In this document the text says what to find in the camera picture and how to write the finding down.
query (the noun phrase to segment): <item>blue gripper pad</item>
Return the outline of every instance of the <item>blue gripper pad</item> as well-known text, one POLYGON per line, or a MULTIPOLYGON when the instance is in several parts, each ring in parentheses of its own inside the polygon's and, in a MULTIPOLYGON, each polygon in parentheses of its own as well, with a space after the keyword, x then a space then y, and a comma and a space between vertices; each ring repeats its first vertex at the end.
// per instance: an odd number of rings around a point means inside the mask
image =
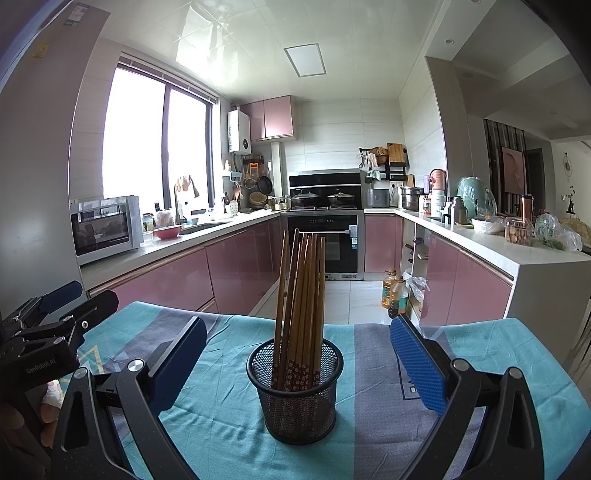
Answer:
POLYGON ((390 324, 390 341, 429 410, 441 417, 447 407, 446 381, 417 335, 401 316, 390 324))

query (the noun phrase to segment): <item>recessed ceiling light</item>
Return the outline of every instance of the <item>recessed ceiling light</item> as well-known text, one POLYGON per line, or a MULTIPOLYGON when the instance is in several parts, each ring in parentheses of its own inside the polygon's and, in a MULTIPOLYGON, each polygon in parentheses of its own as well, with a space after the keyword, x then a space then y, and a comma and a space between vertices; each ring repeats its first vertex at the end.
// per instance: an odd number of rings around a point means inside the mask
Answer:
POLYGON ((317 43, 284 48, 298 77, 326 75, 320 46, 317 43))

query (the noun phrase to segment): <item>white countertop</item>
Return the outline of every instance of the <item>white countertop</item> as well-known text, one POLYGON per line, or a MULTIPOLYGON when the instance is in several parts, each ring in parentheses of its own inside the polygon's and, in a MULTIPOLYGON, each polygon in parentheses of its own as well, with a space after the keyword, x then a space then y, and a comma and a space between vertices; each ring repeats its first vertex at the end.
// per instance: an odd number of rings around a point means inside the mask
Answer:
POLYGON ((397 207, 366 208, 364 212, 371 214, 395 214, 411 220, 483 258, 488 263, 507 272, 514 278, 517 277, 519 267, 522 265, 591 261, 591 257, 582 252, 561 252, 546 247, 537 241, 534 241, 530 247, 526 245, 515 245, 506 242, 505 237, 501 235, 476 233, 473 229, 464 228, 459 225, 452 227, 451 225, 432 220, 417 212, 411 212, 397 207))
POLYGON ((279 216, 279 212, 271 210, 239 213, 237 217, 225 225, 214 226, 188 235, 179 235, 177 238, 170 240, 160 240, 154 237, 153 240, 142 243, 137 250, 124 252, 81 266, 84 289, 90 290, 156 260, 277 216, 279 216))

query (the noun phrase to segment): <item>plastic bottle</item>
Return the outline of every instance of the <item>plastic bottle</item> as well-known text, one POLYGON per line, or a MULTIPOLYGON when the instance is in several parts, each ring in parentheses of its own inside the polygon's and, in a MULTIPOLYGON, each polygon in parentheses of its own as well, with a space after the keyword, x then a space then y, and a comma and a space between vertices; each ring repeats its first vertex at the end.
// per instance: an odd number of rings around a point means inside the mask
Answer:
POLYGON ((396 270, 386 270, 384 273, 388 276, 382 282, 382 307, 387 309, 390 304, 390 287, 396 282, 396 270))
POLYGON ((402 277, 396 277, 390 287, 388 316, 394 318, 396 315, 406 313, 408 306, 408 288, 402 277))

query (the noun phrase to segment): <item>cutting board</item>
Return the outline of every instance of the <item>cutting board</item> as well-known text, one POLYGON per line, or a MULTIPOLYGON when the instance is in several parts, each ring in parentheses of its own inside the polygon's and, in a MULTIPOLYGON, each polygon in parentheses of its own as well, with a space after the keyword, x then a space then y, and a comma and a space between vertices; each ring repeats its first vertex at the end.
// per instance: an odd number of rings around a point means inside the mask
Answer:
POLYGON ((390 163, 406 164, 406 158, 404 156, 404 147, 401 143, 388 144, 388 160, 390 163))

